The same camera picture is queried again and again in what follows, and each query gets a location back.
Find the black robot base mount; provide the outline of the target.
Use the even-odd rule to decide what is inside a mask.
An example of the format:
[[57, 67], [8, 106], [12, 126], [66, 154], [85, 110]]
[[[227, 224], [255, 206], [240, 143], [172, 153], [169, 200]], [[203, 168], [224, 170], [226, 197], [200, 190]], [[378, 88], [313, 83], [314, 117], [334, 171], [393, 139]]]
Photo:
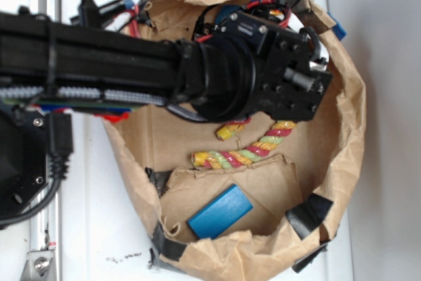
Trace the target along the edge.
[[48, 205], [47, 119], [1, 104], [1, 229], [6, 218], [34, 216]]

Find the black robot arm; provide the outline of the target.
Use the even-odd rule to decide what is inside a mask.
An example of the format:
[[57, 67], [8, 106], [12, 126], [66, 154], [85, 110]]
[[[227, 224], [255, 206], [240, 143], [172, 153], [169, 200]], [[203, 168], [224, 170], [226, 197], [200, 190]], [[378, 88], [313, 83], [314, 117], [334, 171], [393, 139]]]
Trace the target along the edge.
[[286, 30], [234, 12], [210, 37], [149, 41], [1, 15], [1, 99], [118, 114], [157, 105], [194, 122], [265, 113], [308, 121], [332, 81], [312, 28]]

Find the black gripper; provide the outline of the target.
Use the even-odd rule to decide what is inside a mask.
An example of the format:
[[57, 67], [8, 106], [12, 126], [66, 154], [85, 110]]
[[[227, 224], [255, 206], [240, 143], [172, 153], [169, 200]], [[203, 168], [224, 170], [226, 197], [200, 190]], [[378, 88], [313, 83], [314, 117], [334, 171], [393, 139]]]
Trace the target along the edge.
[[245, 50], [252, 78], [234, 120], [262, 112], [274, 120], [310, 121], [333, 79], [315, 31], [283, 29], [272, 21], [236, 11], [224, 19], [218, 38]]

